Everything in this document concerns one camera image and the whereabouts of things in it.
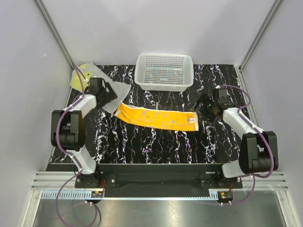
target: white plastic basket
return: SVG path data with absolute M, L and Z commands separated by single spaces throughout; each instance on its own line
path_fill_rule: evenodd
M 140 54 L 134 81 L 143 90 L 183 92 L 194 83 L 194 65 L 182 54 Z

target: white panel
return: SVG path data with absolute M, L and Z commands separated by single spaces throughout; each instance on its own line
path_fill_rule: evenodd
M 303 216 L 303 1 L 286 0 L 245 68 L 261 126 L 277 134 L 285 174 L 301 224 Z
M 71 70 L 33 0 L 1 0 L 0 21 L 0 220 L 17 227 L 49 157 L 51 114 L 62 108 Z
M 240 64 L 274 0 L 43 0 L 76 64 L 141 53 Z

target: purple cable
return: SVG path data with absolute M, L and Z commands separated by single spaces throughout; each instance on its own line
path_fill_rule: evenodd
M 236 88 L 236 89 L 238 89 L 239 91 L 243 92 L 243 93 L 247 96 L 247 98 L 248 98 L 249 101 L 248 101 L 248 103 L 247 103 L 246 105 L 243 105 L 243 106 L 241 106 L 241 107 L 238 109 L 238 115 L 239 115 L 240 118 L 242 118 L 242 120 L 245 121 L 251 128 L 253 128 L 253 130 L 255 130 L 256 133 L 261 137 L 261 139 L 263 140 L 263 142 L 264 142 L 264 144 L 265 144 L 265 146 L 266 146 L 266 148 L 267 148 L 267 150 L 268 150 L 269 157 L 270 157 L 270 161 L 271 161 L 271 163 L 270 163 L 270 169 L 269 169 L 269 173 L 268 173 L 268 174 L 266 174 L 265 176 L 259 175 L 259 174 L 253 174 L 253 175 L 255 175 L 255 176 L 257 176 L 257 177 L 260 177 L 260 178 L 268 178 L 268 177 L 270 177 L 271 174 L 273 173 L 274 167 L 275 167 L 273 152 L 272 152 L 272 150 L 271 150 L 271 148 L 270 148 L 268 142 L 266 141 L 265 137 L 262 135 L 262 133 L 261 133 L 258 129 L 256 129 L 255 127 L 253 127 L 253 124 L 252 124 L 252 123 L 243 115 L 242 112 L 240 112 L 243 108 L 245 108 L 245 107 L 247 107 L 247 106 L 249 106 L 249 105 L 251 104 L 251 98 L 250 98 L 249 94 L 248 94 L 246 91 L 244 91 L 243 89 L 241 89 L 240 87 L 233 86 L 233 85 L 222 85 L 222 86 L 220 86 L 220 87 L 232 87 L 232 88 Z
M 60 119 L 59 119 L 59 121 L 58 121 L 57 128 L 56 128 L 56 142 L 57 142 L 58 148 L 60 149 L 60 151 L 62 151 L 64 154 L 67 154 L 67 155 L 72 155 L 72 153 L 71 153 L 71 152 L 68 152 L 68 151 L 66 151 L 66 150 L 64 150 L 63 147 L 62 147 L 61 144 L 60 144 L 60 139 L 59 139 L 60 126 L 61 126 L 62 120 L 64 119 L 64 117 L 65 117 L 65 115 L 67 114 L 67 112 L 69 112 L 73 107 L 75 107 L 77 104 L 79 104 L 79 103 L 84 99 L 84 86 L 83 86 L 83 82 L 82 82 L 82 80 L 81 80 L 81 77 L 80 77 L 78 71 L 79 71 L 81 74 L 82 74 L 82 72 L 81 72 L 77 67 L 75 68 L 75 71 L 76 71 L 76 73 L 77 73 L 77 75 L 78 75 L 78 77 L 79 77 L 79 81 L 80 81 L 80 84 L 81 84 L 82 96 L 81 96 L 76 102 L 74 102 L 73 104 L 71 104 L 71 105 L 63 112 L 63 114 L 61 115 L 61 117 L 60 117 Z M 74 157 L 74 160 L 75 160 L 75 162 L 76 162 L 76 163 L 78 164 L 78 166 L 79 166 L 79 172 L 78 172 L 77 174 L 75 174 L 74 176 L 72 176 L 70 179 L 68 179 L 68 180 L 61 186 L 61 188 L 59 189 L 59 191 L 58 191 L 58 193 L 57 193 L 56 200 L 55 200 L 55 202 L 56 202 L 56 212 L 57 212 L 58 218 L 59 218 L 59 220 L 60 220 L 64 225 L 66 225 L 66 226 L 68 226 L 68 227 L 74 227 L 74 226 L 69 225 L 68 223 L 66 223 L 66 222 L 63 220 L 63 218 L 62 218 L 62 216 L 60 215 L 60 212 L 59 212 L 58 200 L 59 200 L 60 192 L 61 192 L 62 189 L 66 186 L 66 184 L 67 184 L 68 182 L 70 182 L 72 179 L 74 179 L 75 177 L 79 176 L 79 175 L 82 173 L 82 165 L 81 165 L 80 161 L 79 161 L 76 157 Z M 94 217 L 93 221 L 92 221 L 88 226 L 85 226 L 85 227 L 91 227 L 91 226 L 95 223 L 95 221 L 96 221 L 96 219 L 97 219 L 98 207 L 97 207 L 94 203 L 90 203 L 90 204 L 93 204 L 96 213 L 95 213 L 95 217 Z

